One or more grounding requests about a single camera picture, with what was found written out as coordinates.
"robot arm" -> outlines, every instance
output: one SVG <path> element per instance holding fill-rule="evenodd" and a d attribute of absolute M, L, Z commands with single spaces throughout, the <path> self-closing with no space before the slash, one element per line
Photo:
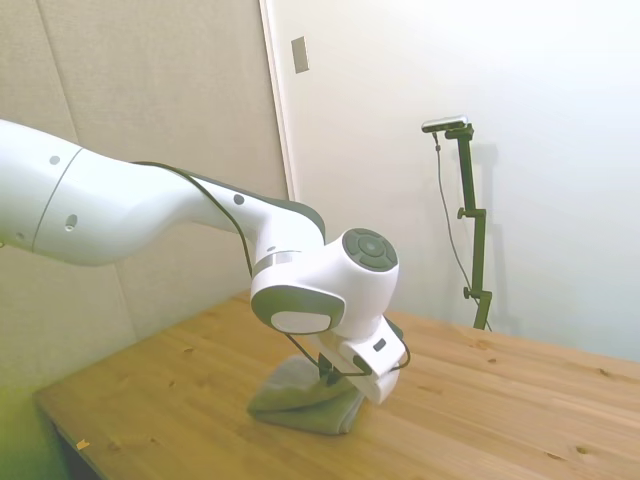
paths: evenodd
<path fill-rule="evenodd" d="M 357 388 L 382 402 L 405 354 L 383 315 L 398 275 L 391 244 L 354 229 L 325 245 L 322 218 L 305 205 L 162 167 L 113 160 L 0 120 L 0 242 L 103 265 L 176 223 L 239 227 L 254 246 L 256 316 L 279 332 L 309 335 Z"/>

